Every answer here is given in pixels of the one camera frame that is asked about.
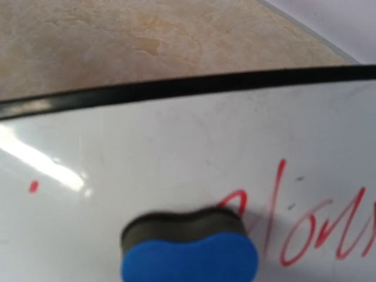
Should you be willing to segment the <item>white whiteboard with black frame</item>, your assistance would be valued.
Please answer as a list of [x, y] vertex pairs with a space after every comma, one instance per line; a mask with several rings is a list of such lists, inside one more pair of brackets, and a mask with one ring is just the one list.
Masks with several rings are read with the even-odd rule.
[[232, 73], [1, 103], [1, 280], [130, 281], [130, 223], [241, 218], [234, 281], [375, 280], [375, 66]]

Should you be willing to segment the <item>blue whiteboard eraser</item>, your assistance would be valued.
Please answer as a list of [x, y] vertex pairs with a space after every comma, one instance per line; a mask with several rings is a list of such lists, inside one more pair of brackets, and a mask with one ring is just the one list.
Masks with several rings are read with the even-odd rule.
[[258, 252], [241, 218], [224, 207], [153, 212], [120, 237], [123, 281], [253, 281]]

